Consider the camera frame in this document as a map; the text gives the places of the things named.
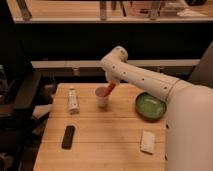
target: green bowl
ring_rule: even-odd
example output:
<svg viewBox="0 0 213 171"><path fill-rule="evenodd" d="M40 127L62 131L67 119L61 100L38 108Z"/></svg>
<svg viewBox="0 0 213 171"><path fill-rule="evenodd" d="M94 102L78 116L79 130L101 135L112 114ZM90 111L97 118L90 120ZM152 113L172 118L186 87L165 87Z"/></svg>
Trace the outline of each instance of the green bowl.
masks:
<svg viewBox="0 0 213 171"><path fill-rule="evenodd" d="M135 101L136 111L145 119L155 121L166 112L166 103L151 96L147 92L139 94Z"/></svg>

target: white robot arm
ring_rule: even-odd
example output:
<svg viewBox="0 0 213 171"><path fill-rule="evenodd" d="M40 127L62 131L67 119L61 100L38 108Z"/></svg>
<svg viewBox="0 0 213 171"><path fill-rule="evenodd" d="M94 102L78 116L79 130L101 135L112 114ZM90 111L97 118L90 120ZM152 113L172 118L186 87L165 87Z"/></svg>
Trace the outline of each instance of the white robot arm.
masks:
<svg viewBox="0 0 213 171"><path fill-rule="evenodd" d="M118 46L102 60L110 83L125 80L167 103L166 171L213 170L213 90L125 63Z"/></svg>

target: cup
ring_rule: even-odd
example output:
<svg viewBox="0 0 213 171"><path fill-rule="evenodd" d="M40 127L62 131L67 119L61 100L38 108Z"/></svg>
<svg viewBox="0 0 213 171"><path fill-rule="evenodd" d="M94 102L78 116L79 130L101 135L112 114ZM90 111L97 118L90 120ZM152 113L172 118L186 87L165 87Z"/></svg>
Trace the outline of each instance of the cup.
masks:
<svg viewBox="0 0 213 171"><path fill-rule="evenodd" d="M98 107L104 108L107 106L109 101L109 95L108 96L101 96L102 92L106 89L106 87L98 87L95 90L96 100Z"/></svg>

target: wooden table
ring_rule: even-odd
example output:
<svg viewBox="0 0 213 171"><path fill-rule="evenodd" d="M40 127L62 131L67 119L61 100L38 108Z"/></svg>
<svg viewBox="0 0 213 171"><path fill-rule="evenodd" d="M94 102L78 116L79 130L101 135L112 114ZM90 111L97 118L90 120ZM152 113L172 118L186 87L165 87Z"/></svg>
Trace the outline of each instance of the wooden table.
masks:
<svg viewBox="0 0 213 171"><path fill-rule="evenodd" d="M29 11L32 14L31 22L100 22L99 1L47 1L47 0L25 0ZM15 22L25 22L16 0L7 0L10 11ZM138 17L132 12L130 3L123 1L126 17L122 12L121 6L117 3L116 10L111 8L111 1L107 2L107 21L108 22L145 22L147 18ZM189 6L189 9L205 14L202 19L212 20L213 0L207 0L204 5ZM178 17L164 16L163 20L184 19L194 20L197 17Z"/></svg>
<svg viewBox="0 0 213 171"><path fill-rule="evenodd" d="M68 89L74 86L80 107L70 115ZM163 171L165 162L165 117L155 123L143 120L134 103L141 89L127 83L116 87L108 107L97 106L94 91L106 84L59 84L55 94L35 171ZM66 125L76 128L71 150L61 142ZM140 151L142 131L156 135L153 155Z"/></svg>

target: black remote control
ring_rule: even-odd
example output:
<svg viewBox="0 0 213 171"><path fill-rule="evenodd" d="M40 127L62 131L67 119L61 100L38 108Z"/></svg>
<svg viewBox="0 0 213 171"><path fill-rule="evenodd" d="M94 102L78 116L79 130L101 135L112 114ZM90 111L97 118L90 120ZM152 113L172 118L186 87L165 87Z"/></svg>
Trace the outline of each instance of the black remote control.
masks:
<svg viewBox="0 0 213 171"><path fill-rule="evenodd" d="M73 125L68 125L64 132L64 138L61 144L63 149L70 149L72 146L72 139L75 132L75 127Z"/></svg>

